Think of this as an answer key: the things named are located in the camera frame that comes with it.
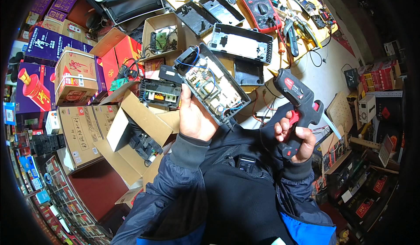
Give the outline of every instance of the multimeter dial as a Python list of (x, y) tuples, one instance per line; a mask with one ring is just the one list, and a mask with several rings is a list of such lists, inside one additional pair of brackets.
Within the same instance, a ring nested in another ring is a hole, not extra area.
[(260, 15), (265, 15), (268, 12), (268, 6), (264, 3), (259, 3), (255, 6), (255, 11)]

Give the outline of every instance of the jacket cuff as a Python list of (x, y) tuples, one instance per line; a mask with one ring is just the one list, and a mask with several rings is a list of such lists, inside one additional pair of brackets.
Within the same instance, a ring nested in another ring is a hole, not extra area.
[(176, 141), (172, 145), (172, 152), (169, 154), (171, 161), (180, 167), (198, 170), (201, 163), (204, 161), (204, 156), (211, 140), (202, 141), (179, 133), (176, 136)]
[(302, 163), (284, 162), (283, 166), (283, 177), (285, 179), (300, 181), (306, 179), (311, 174), (312, 157)]

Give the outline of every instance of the wooden table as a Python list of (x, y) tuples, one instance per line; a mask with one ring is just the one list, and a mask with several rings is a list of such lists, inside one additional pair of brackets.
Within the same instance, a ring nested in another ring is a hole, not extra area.
[[(167, 0), (175, 9), (179, 8), (180, 6), (182, 6), (185, 2), (181, 1), (181, 0)], [(318, 2), (318, 0), (307, 0), (312, 2), (313, 4), (315, 4), (317, 11), (318, 8), (321, 7), (321, 4)], [(286, 4), (286, 0), (280, 0), (281, 4), (284, 4), (287, 6)], [(234, 5), (234, 7), (241, 12), (241, 14), (245, 17), (245, 21), (243, 23), (243, 25), (241, 26), (242, 28), (247, 28), (247, 29), (253, 29), (255, 28), (255, 25), (245, 7), (245, 5), (243, 4), (242, 0), (236, 0), (236, 4)], [(318, 39), (319, 42), (322, 42), (323, 40), (329, 38), (329, 34), (328, 34), (328, 28), (324, 27), (323, 29), (318, 30), (318, 28), (315, 26), (314, 22), (310, 19), (310, 18), (305, 18), (304, 16), (302, 16), (302, 14), (298, 15), (300, 17), (300, 19), (302, 21), (307, 22), (311, 27), (312, 27), (312, 31), (314, 32), (315, 37)], [(333, 26), (333, 28), (331, 29), (332, 32), (335, 32), (338, 30), (337, 25), (335, 24)], [(264, 70), (263, 70), (263, 74), (264, 74), (264, 82), (267, 82), (268, 80), (270, 80), (271, 78), (273, 78), (273, 75), (269, 72), (268, 69), (271, 70), (275, 70), (277, 71), (279, 68), (287, 68), (289, 66), (289, 62), (288, 62), (288, 56), (286, 53), (279, 54), (278, 53), (278, 41), (277, 41), (277, 34), (276, 32), (271, 32), (268, 33), (269, 35), (271, 35), (274, 38), (273, 41), (273, 56), (271, 59), (271, 64), (268, 66), (264, 66)], [(207, 36), (205, 36), (203, 39), (197, 39), (194, 35), (194, 33), (192, 31), (190, 31), (189, 29), (186, 30), (186, 44), (187, 46), (189, 45), (196, 45), (198, 43), (204, 42), (204, 43), (208, 43), (211, 39), (211, 33)], [(293, 58), (293, 61), (298, 60), (299, 58), (301, 58), (303, 55), (305, 55), (309, 50), (314, 48), (314, 45), (312, 43), (306, 43), (304, 42), (302, 39), (299, 39), (297, 41), (298, 43), (298, 48), (299, 48), (299, 56)], [(234, 61), (232, 60), (231, 57), (228, 56), (222, 56), (217, 54), (218, 59), (221, 61), (221, 63), (226, 67), (226, 69), (232, 74), (234, 75)], [(241, 86), (242, 89), (246, 92), (246, 93), (250, 93), (252, 91), (254, 91), (255, 89), (258, 88), (258, 86)]]

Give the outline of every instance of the person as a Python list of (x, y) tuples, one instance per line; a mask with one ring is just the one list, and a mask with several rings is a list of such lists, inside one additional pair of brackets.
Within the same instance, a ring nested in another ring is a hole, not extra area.
[(336, 227), (310, 197), (315, 136), (296, 127), (303, 143), (290, 161), (276, 150), (293, 132), (292, 107), (280, 107), (261, 129), (230, 131), (183, 84), (172, 152), (111, 244), (334, 245)]

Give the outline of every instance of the red multimeter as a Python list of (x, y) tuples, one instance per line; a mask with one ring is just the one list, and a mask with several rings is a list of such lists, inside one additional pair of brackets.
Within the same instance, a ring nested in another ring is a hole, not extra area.
[(259, 32), (267, 33), (277, 30), (277, 26), (281, 29), (281, 21), (274, 19), (276, 11), (274, 10), (273, 4), (270, 0), (243, 0), (249, 13), (252, 16), (255, 26)]

